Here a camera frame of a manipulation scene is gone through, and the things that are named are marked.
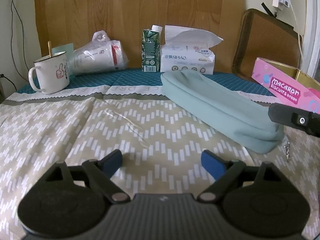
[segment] wooden panel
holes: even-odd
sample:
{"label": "wooden panel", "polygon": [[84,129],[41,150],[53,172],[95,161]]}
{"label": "wooden panel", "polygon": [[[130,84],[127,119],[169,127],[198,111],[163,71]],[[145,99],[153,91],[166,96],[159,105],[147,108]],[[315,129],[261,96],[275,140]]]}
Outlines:
{"label": "wooden panel", "polygon": [[45,0],[49,40],[52,47],[68,43],[65,0]]}
{"label": "wooden panel", "polygon": [[39,35],[39,43],[41,48],[41,55],[48,55],[48,41],[49,33],[47,26],[47,17],[45,15],[45,0],[35,0],[35,10],[36,10],[36,26]]}
{"label": "wooden panel", "polygon": [[244,0],[223,0],[218,36],[224,41],[216,46],[215,71],[231,73],[233,57],[240,36]]}
{"label": "wooden panel", "polygon": [[168,24],[168,2],[169,0],[140,0],[142,10],[140,17],[140,31],[151,28],[151,25],[165,26]]}
{"label": "wooden panel", "polygon": [[89,42],[88,0],[65,0],[68,41],[75,49]]}
{"label": "wooden panel", "polygon": [[113,0],[88,0],[89,41],[96,31],[101,30],[105,30],[110,39],[113,38],[112,6]]}
{"label": "wooden panel", "polygon": [[122,43],[130,67],[141,66],[139,0],[113,0],[113,38]]}
{"label": "wooden panel", "polygon": [[169,0],[167,25],[194,27],[196,0]]}
{"label": "wooden panel", "polygon": [[142,30],[153,24],[195,27],[220,35],[215,70],[231,72],[244,0],[35,0],[41,52],[73,42],[79,48],[96,31],[120,40],[131,67],[140,67]]}

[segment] light green pencil case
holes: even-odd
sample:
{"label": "light green pencil case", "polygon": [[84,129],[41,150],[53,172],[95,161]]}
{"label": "light green pencil case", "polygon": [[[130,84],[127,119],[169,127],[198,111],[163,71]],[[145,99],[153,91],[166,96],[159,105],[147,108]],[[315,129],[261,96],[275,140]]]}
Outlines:
{"label": "light green pencil case", "polygon": [[164,94],[203,122],[237,143],[266,154],[284,137],[283,126],[268,108],[242,97],[193,70],[161,75]]}

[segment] mug handle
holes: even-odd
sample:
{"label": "mug handle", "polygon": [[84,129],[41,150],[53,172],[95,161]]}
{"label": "mug handle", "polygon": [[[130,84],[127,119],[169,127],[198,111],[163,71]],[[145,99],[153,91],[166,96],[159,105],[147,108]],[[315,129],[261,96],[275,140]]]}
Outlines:
{"label": "mug handle", "polygon": [[33,82],[33,78],[32,78],[33,71],[36,70],[36,69],[39,69],[39,68],[40,68],[40,66],[35,66],[35,67],[30,68],[29,74],[28,74],[29,83],[30,83],[30,85],[31,85],[31,87],[32,87],[32,89],[34,91],[36,91],[36,92],[44,92],[45,89],[39,89],[39,88],[36,87],[35,83]]}

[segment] tissue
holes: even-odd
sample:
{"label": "tissue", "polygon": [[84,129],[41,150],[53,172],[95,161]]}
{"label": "tissue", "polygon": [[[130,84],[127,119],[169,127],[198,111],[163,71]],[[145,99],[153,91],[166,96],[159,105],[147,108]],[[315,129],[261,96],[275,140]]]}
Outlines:
{"label": "tissue", "polygon": [[192,69],[201,74],[213,74],[214,53],[209,48],[222,38],[212,32],[180,26],[165,26],[165,45],[160,55],[160,71]]}

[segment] white mug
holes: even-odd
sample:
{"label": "white mug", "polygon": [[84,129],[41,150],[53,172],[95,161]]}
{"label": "white mug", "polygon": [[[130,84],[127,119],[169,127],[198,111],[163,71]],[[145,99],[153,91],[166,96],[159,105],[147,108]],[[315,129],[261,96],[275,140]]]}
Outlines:
{"label": "white mug", "polygon": [[[37,73],[40,89],[33,82],[34,70]],[[70,80],[66,53],[58,52],[52,57],[45,56],[35,61],[35,66],[29,70],[29,82],[34,91],[44,94],[53,94],[67,87]]]}

